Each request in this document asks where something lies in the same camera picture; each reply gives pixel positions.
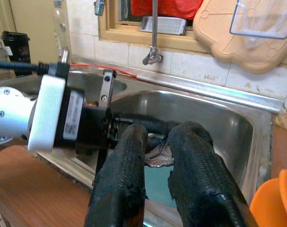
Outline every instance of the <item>red wire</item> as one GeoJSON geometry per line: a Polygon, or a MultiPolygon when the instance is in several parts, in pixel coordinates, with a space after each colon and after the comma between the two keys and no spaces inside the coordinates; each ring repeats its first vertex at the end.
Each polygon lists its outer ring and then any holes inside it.
{"type": "MultiPolygon", "coordinates": [[[[83,66],[83,67],[89,67],[91,65],[89,64],[71,64],[71,66],[83,66]]],[[[137,75],[136,74],[133,74],[133,73],[130,73],[130,72],[127,72],[127,71],[124,71],[124,70],[120,70],[120,69],[117,69],[117,68],[113,68],[113,67],[108,67],[108,66],[105,66],[105,65],[97,65],[98,68],[103,68],[103,69],[110,69],[110,70],[115,70],[117,72],[121,72],[125,75],[128,75],[128,76],[131,76],[132,78],[137,78],[137,75]]]]}

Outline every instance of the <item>white tile wall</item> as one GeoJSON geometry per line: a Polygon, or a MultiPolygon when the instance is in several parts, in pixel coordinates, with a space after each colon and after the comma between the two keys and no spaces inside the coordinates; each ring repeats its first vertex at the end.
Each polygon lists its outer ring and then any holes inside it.
{"type": "Polygon", "coordinates": [[[287,69],[277,67],[264,74],[253,74],[232,64],[226,87],[270,97],[284,98],[287,95],[287,69]]]}
{"type": "Polygon", "coordinates": [[[70,33],[70,40],[73,54],[95,58],[95,36],[70,33]]]}
{"type": "Polygon", "coordinates": [[[127,65],[129,44],[102,41],[95,36],[95,54],[97,59],[127,65]]]}
{"type": "Polygon", "coordinates": [[[188,53],[173,53],[171,74],[210,84],[224,86],[230,63],[222,63],[217,59],[188,53]]]}
{"type": "Polygon", "coordinates": [[[143,70],[170,74],[173,53],[168,51],[160,51],[159,53],[163,55],[163,61],[161,64],[155,63],[153,65],[143,65],[142,60],[148,55],[149,51],[150,51],[149,46],[130,44],[129,66],[143,70]]]}
{"type": "Polygon", "coordinates": [[[169,51],[162,51],[161,64],[144,66],[142,60],[150,47],[99,40],[98,18],[94,15],[92,0],[67,0],[67,4],[73,54],[265,96],[284,98],[287,94],[285,68],[255,75],[234,64],[219,62],[211,55],[169,51]]]}
{"type": "Polygon", "coordinates": [[[70,32],[98,35],[98,17],[93,0],[67,0],[70,32]]]}

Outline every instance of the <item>black container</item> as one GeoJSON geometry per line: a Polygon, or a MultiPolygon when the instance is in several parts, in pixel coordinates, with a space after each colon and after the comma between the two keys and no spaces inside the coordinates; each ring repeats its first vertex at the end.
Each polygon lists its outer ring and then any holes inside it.
{"type": "MultiPolygon", "coordinates": [[[[10,47],[11,52],[8,51],[10,61],[31,63],[29,37],[24,33],[7,32],[2,33],[2,40],[7,48],[10,47]]],[[[16,76],[31,75],[31,71],[15,70],[16,76]]]]}

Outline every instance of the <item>red cloth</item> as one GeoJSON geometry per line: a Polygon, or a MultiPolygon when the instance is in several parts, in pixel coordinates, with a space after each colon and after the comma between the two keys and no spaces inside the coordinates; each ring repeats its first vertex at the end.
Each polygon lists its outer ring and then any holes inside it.
{"type": "MultiPolygon", "coordinates": [[[[193,20],[203,0],[158,0],[158,14],[193,20]]],[[[153,13],[153,0],[131,0],[134,16],[153,13]]]]}

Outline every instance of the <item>stainless steel sink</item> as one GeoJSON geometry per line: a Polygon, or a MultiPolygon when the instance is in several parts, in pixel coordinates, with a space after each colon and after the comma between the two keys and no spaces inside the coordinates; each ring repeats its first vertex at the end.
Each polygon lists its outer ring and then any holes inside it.
{"type": "MultiPolygon", "coordinates": [[[[69,84],[85,90],[87,102],[99,99],[102,72],[72,70],[69,84]]],[[[40,78],[29,76],[0,82],[0,86],[38,94],[40,78]]],[[[111,109],[114,112],[147,114],[165,121],[195,121],[206,128],[214,141],[215,151],[224,162],[250,203],[257,187],[269,177],[271,113],[228,101],[150,84],[122,75],[113,85],[111,109]]],[[[86,187],[92,187],[97,154],[76,158],[40,155],[74,177],[86,187]]],[[[150,202],[146,205],[145,223],[151,226],[180,226],[176,210],[158,211],[157,203],[175,207],[170,199],[167,178],[172,167],[146,167],[146,188],[150,202]]]]}

